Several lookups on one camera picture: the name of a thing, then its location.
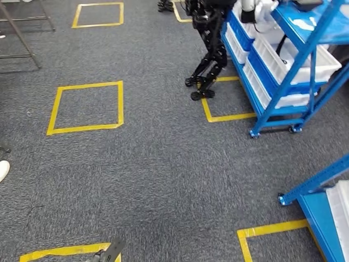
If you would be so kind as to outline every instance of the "blue shelving rack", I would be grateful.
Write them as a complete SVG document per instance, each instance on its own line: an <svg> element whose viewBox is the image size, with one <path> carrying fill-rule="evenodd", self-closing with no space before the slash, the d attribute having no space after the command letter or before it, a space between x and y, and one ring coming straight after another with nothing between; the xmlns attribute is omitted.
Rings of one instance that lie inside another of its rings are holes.
<svg viewBox="0 0 349 262"><path fill-rule="evenodd" d="M243 71L243 65L239 64L229 43L225 38L226 25L222 31L222 38L231 55L231 60L238 72L243 86L249 97L257 116L254 127L250 131L251 137L257 138L260 131L265 127L290 126L290 130L297 133L317 113L320 108L330 99L336 91L349 78L349 65L346 65L335 76L324 92L314 97L316 47L317 44L349 44L349 19L341 14L339 9L342 4L349 4L349 0L324 0L324 4L310 12L299 12L291 1L280 3L271 13L274 19L288 36L298 50L298 55L290 70L286 75L279 88L272 96L266 109L264 109L256 97ZM313 31L302 29L296 22L316 21L317 26ZM307 106L288 106L275 109L277 102L288 93L291 81L299 68L311 54L310 101ZM297 118L269 121L271 116L298 115Z"/></svg>
<svg viewBox="0 0 349 262"><path fill-rule="evenodd" d="M349 170L349 154L287 194L279 196L279 201L283 206L295 200L299 203L327 262L344 262L344 260L329 200L323 186L347 170Z"/></svg>

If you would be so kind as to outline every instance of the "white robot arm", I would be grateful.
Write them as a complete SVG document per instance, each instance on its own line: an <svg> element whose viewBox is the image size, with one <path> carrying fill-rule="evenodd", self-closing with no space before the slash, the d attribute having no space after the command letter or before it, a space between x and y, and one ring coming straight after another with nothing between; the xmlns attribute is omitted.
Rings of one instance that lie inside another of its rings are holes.
<svg viewBox="0 0 349 262"><path fill-rule="evenodd" d="M259 23L271 21L271 12L274 11L279 4L274 0L240 0L238 8L240 19L242 23Z"/></svg>

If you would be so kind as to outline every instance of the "shelf frame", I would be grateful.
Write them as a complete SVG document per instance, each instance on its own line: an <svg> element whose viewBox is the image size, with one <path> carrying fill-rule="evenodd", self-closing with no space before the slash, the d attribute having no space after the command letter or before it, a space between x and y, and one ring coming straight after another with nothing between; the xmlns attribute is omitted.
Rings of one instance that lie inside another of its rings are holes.
<svg viewBox="0 0 349 262"><path fill-rule="evenodd" d="M331 24L331 22L335 17L341 5L345 4L345 1L349 0L332 0L331 3L327 4L323 15L320 18L317 25L312 31L305 43L302 42L301 38L296 38L296 32L294 30L292 32L292 37L289 37L299 52L295 56L293 64L290 70L285 76L283 81L279 86L279 88L272 96L267 108L264 109L259 99L254 93L254 90L250 86L249 80L246 77L243 71L243 66L239 64L236 59L232 49L229 46L226 40L225 34L226 32L226 22L222 27L222 39L224 44L227 47L228 52L231 55L231 60L238 72L241 83L244 87L246 95L252 104L253 110L257 115L257 120L255 125L250 131L250 134L253 138L257 138L260 135L260 131L262 128L266 127L276 127L276 126L289 126L289 130L292 133L301 132L303 126L310 120L313 115L317 113L320 108L324 105L326 102L329 100L336 91L344 85L349 78L349 67L345 66L339 74L331 81L326 91L320 94L318 97L314 96L314 85L315 85L315 65L316 65L316 48L319 44L319 40L323 35L325 30ZM289 26L283 26L283 20L277 21L280 25L281 29L287 28L290 33L292 29ZM311 61L311 78L310 78L310 101L306 106L287 106L284 108L276 109L275 107L279 100L287 94L290 89L291 81L297 74L302 65L309 56L311 56ZM286 116L286 115L298 115L298 118L292 119L284 119L277 121L269 121L273 116Z"/></svg>
<svg viewBox="0 0 349 262"><path fill-rule="evenodd" d="M278 201L283 206L298 201L326 259L328 262L344 262L344 256L341 254L341 244L324 187L329 181L348 170L349 153L286 194L279 194Z"/></svg>

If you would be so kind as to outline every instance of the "black robot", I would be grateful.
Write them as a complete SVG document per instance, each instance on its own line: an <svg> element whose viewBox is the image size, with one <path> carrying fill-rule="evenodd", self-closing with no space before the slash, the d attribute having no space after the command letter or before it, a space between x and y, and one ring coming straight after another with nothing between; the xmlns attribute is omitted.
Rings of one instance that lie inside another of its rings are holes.
<svg viewBox="0 0 349 262"><path fill-rule="evenodd" d="M221 30L228 12L235 2L236 0L185 0L185 13L193 18L193 27L199 32L207 49L207 53L194 73L185 79L187 87L199 84L197 91L191 93L192 100L214 97L214 91L210 90L210 86L228 64ZM201 76L213 63L210 72L206 76Z"/></svg>

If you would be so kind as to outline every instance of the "person's foot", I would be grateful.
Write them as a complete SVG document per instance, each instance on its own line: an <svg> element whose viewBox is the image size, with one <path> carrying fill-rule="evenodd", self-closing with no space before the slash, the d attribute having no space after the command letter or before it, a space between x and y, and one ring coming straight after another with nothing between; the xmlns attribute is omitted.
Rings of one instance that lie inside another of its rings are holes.
<svg viewBox="0 0 349 262"><path fill-rule="evenodd" d="M10 163L6 160L0 161L0 182L4 180L10 170Z"/></svg>

